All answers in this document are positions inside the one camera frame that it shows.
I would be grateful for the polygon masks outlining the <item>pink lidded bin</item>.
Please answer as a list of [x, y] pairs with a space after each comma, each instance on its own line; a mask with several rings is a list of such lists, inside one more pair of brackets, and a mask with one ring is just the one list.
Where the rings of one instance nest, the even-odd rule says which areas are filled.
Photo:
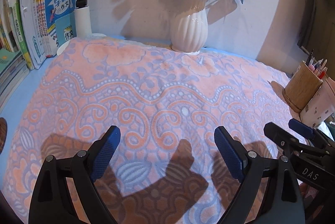
[[324, 78], [317, 93], [300, 112], [301, 122], [311, 128], [317, 128], [334, 113], [334, 80]]

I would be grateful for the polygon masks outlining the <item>wooden pen holder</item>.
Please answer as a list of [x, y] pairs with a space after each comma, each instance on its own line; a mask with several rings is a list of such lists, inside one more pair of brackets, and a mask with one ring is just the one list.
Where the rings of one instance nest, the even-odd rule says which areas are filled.
[[302, 61], [298, 70], [283, 89], [286, 103], [300, 113], [314, 97], [322, 85], [322, 80]]

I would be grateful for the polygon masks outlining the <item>pink patterned table cloth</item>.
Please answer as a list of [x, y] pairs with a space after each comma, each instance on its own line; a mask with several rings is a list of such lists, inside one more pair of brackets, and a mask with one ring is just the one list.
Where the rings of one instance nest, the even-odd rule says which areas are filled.
[[238, 181], [215, 129], [277, 157], [263, 127], [288, 127], [288, 81], [263, 63], [213, 51], [73, 40], [48, 63], [15, 128], [1, 191], [26, 222], [45, 157], [72, 157], [116, 125], [120, 144], [95, 185], [119, 223], [216, 223]]

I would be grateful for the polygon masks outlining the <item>white ribbed flower vase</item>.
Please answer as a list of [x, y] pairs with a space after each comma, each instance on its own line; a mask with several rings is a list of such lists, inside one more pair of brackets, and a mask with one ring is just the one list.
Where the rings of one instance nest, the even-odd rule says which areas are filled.
[[180, 11], [170, 24], [171, 48], [198, 55], [208, 38], [207, 0], [181, 0]]

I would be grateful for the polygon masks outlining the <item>white desk lamp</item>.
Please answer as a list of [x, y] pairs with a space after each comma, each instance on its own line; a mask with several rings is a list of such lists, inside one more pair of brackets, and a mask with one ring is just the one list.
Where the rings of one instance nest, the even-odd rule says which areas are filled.
[[66, 49], [72, 38], [97, 39], [105, 37], [104, 34], [92, 32], [88, 0], [76, 0], [74, 11], [56, 20], [56, 34], [60, 43], [56, 53], [58, 56]]

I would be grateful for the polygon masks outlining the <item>stack of books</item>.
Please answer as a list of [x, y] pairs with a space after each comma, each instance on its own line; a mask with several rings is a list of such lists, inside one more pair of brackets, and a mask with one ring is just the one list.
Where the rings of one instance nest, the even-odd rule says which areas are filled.
[[39, 69], [53, 57], [63, 40], [56, 23], [68, 21], [75, 9], [75, 0], [4, 0], [11, 29], [29, 69]]

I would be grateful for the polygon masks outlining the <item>black wall television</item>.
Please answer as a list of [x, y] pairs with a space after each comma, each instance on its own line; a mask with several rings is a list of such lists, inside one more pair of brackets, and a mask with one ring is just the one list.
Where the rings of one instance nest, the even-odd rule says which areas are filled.
[[318, 59], [334, 54], [334, 0], [305, 0], [298, 46]]

